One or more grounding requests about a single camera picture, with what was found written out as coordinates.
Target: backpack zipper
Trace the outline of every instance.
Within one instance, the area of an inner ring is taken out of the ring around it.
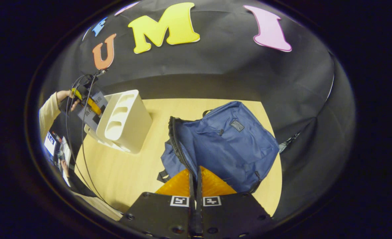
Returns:
[[[193,170],[191,170],[185,156],[184,153],[181,149],[181,145],[178,143],[177,139],[177,132],[176,132],[176,127],[175,127],[175,118],[171,117],[170,118],[170,123],[172,121],[172,129],[170,128],[170,141],[171,141],[171,145],[174,149],[175,155],[178,157],[179,161],[186,167],[186,169],[193,175],[194,178],[195,177],[195,173],[193,172]]]

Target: letter m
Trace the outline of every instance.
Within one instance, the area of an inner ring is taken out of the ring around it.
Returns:
[[[128,27],[132,28],[135,39],[134,53],[142,53],[152,48],[144,36],[147,36],[157,47],[162,46],[167,29],[170,33],[167,43],[170,45],[199,41],[200,35],[194,32],[190,18],[192,7],[194,3],[178,3],[168,7],[159,22],[148,16],[130,22]]]

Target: table surface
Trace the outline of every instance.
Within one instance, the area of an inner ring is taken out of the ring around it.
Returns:
[[[153,119],[152,126],[138,154],[122,152],[97,142],[91,136],[84,139],[85,161],[82,145],[79,150],[75,173],[96,194],[115,209],[126,212],[142,192],[156,192],[163,183],[156,180],[158,173],[164,169],[161,155],[165,150],[164,143],[168,138],[168,122],[170,116],[184,120],[198,120],[208,109],[222,106],[232,100],[219,99],[153,99],[143,103]],[[261,102],[241,101],[258,119],[262,126],[273,130]],[[260,186],[253,193],[261,206],[271,216],[277,209],[282,187],[282,171],[280,155]]]

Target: sleeve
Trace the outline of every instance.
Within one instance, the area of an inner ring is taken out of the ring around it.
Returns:
[[[55,118],[60,114],[56,94],[57,92],[52,94],[41,109],[39,109],[39,133],[42,141],[44,141],[44,138],[53,125]]]

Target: backpack strap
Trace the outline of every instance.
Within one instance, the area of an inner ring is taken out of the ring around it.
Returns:
[[[204,111],[203,114],[202,114],[202,117],[205,117],[205,115],[206,115],[209,111],[211,111],[211,110],[206,110],[206,111]]]
[[[166,169],[164,169],[163,171],[159,172],[159,174],[158,174],[158,181],[160,181],[162,183],[166,183],[170,179],[171,179],[171,176],[169,176],[169,174],[168,174]]]
[[[249,189],[249,193],[251,194],[254,193],[258,189],[259,185],[261,184],[261,176],[259,175],[258,171],[255,171],[255,175],[258,177],[258,182],[254,183],[252,187]]]

